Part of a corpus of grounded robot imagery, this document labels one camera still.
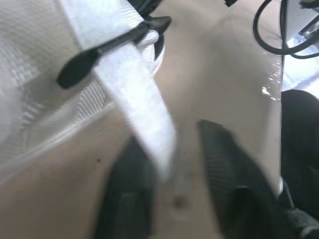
beige floor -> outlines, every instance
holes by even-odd
[[[232,130],[271,182],[279,180],[280,58],[254,41],[252,18],[260,0],[166,0],[170,15],[158,86],[178,130],[177,176],[162,185],[154,238],[220,238],[201,167],[195,123],[215,121]],[[277,2],[263,17],[263,36],[279,44]],[[98,133],[108,127],[107,133]],[[34,160],[2,185],[0,235],[6,239],[90,237],[105,177],[130,135],[121,114],[109,114]],[[186,196],[176,210],[174,195]]]

dark spot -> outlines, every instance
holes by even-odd
[[[176,209],[183,209],[187,206],[186,197],[183,196],[176,196],[173,200],[173,206]]]

black cable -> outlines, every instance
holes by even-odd
[[[280,25],[280,33],[281,38],[283,40],[283,49],[289,48],[287,45],[287,9],[288,9],[288,0],[282,0],[281,6],[280,6],[280,19],[279,19],[279,25]],[[291,54],[292,57],[296,59],[310,59],[319,56],[319,52],[307,55],[307,56],[299,56],[296,54]]]
[[[305,50],[309,46],[311,46],[319,41],[319,31],[316,31],[314,33],[314,35],[311,36],[307,41],[301,43],[298,46],[292,47],[292,48],[285,47],[283,49],[278,49],[278,48],[272,47],[272,46],[268,45],[266,42],[264,42],[264,40],[261,38],[261,36],[259,34],[258,23],[259,23],[261,13],[264,11],[266,6],[271,1],[272,0],[265,0],[262,3],[262,5],[260,6],[260,8],[258,9],[258,11],[255,15],[254,22],[253,22],[253,32],[254,32],[255,39],[262,48],[264,48],[266,51],[269,51],[269,52],[276,54],[276,55],[291,55],[291,54],[300,52],[302,50]],[[308,57],[308,56],[297,56],[297,57],[300,57],[300,59],[306,59],[305,57]]]

white fabric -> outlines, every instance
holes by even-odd
[[[175,130],[153,74],[162,56],[154,61],[158,33],[150,31],[134,46],[128,44],[106,54],[85,81],[62,90],[56,77],[62,66],[82,49],[110,40],[143,19],[126,0],[0,0],[0,80],[13,82],[18,94],[15,115],[18,132],[0,121],[0,168],[25,161],[30,152],[54,145],[69,132],[113,102],[133,133],[167,178],[175,147]]]

black plastic clip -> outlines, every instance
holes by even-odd
[[[161,35],[170,23],[171,17],[169,16],[152,17],[115,39],[80,52],[64,65],[57,78],[57,83],[64,89],[75,86],[91,72],[92,68],[98,63],[98,60],[110,50],[131,41],[134,44],[139,43],[147,35],[149,30],[156,30],[159,32],[159,35]]]

